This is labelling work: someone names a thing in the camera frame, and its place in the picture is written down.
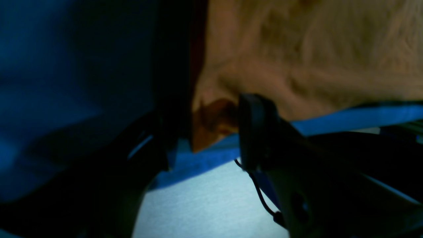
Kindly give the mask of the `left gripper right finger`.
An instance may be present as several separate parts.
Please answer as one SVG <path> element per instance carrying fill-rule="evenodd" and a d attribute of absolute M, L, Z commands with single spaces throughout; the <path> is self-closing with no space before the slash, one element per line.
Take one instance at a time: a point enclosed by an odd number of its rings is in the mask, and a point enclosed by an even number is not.
<path fill-rule="evenodd" d="M 238 163 L 291 238 L 421 238 L 422 145 L 375 134 L 304 137 L 259 95 L 239 98 Z"/>

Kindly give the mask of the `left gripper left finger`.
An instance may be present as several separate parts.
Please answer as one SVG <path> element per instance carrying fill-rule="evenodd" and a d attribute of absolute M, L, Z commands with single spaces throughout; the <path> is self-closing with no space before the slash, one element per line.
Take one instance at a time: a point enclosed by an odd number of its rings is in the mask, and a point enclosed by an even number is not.
<path fill-rule="evenodd" d="M 175 161 L 179 117 L 154 111 L 28 196 L 1 205 L 22 238 L 130 238 L 155 177 Z"/>

